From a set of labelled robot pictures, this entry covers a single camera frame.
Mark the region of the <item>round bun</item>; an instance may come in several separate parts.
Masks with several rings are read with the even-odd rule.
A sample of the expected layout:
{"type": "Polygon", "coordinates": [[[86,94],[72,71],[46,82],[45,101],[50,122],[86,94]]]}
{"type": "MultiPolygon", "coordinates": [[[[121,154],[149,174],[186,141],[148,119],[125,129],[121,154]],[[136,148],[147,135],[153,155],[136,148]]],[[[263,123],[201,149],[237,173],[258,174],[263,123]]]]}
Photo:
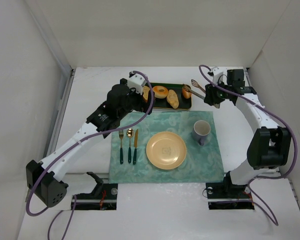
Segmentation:
{"type": "Polygon", "coordinates": [[[182,95],[185,99],[190,99],[192,96],[192,93],[190,91],[190,87],[188,85],[183,85],[182,87],[182,95]]]}

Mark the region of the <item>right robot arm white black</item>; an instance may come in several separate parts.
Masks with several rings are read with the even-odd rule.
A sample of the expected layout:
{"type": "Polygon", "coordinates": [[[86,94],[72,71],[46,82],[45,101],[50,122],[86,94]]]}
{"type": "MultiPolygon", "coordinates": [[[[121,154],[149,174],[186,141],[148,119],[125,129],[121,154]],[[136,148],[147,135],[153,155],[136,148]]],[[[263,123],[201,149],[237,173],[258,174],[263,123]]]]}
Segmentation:
{"type": "Polygon", "coordinates": [[[209,67],[202,76],[208,81],[204,102],[219,108],[223,101],[229,100],[244,115],[254,133],[246,160],[227,172],[222,183],[212,186],[215,192],[233,198],[248,186],[250,180],[284,166],[290,145],[296,144],[296,138],[285,122],[279,126],[276,121],[280,118],[262,106],[255,89],[246,85],[243,69],[230,69],[224,75],[218,67],[209,67]]]}

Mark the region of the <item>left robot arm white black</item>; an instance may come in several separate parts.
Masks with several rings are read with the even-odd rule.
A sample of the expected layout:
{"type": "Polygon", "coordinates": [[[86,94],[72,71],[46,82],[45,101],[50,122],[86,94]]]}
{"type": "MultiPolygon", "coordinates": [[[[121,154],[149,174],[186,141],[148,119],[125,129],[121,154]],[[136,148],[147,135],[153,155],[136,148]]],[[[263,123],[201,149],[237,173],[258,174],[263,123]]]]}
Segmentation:
{"type": "Polygon", "coordinates": [[[123,131],[121,120],[132,111],[151,114],[154,93],[143,99],[143,87],[150,85],[148,77],[139,71],[130,72],[107,93],[104,101],[83,123],[81,128],[60,148],[39,162],[31,160],[26,165],[26,182],[29,196],[36,195],[46,206],[59,204],[67,194],[69,185],[63,177],[69,168],[91,147],[110,133],[123,131]]]}

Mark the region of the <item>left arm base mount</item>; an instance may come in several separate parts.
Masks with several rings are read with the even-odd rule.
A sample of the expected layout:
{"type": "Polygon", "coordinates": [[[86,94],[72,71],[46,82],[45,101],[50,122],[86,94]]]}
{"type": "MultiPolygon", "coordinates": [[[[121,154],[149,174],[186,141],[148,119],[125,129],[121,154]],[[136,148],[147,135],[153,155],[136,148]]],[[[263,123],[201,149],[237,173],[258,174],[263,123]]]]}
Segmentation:
{"type": "Polygon", "coordinates": [[[83,175],[87,178],[85,190],[72,197],[70,207],[79,211],[115,211],[117,209],[118,184],[109,183],[107,178],[101,178],[89,171],[83,175]]]}

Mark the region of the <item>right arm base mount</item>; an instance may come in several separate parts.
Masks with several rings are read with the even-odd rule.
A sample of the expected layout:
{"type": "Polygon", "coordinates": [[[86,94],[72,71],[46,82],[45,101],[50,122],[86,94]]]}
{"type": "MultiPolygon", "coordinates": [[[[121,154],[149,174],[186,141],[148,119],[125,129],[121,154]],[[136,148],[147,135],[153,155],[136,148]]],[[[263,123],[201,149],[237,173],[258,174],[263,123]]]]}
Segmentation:
{"type": "Polygon", "coordinates": [[[207,182],[205,193],[209,210],[254,210],[251,192],[247,185],[232,183],[228,172],[221,182],[207,182]]]}

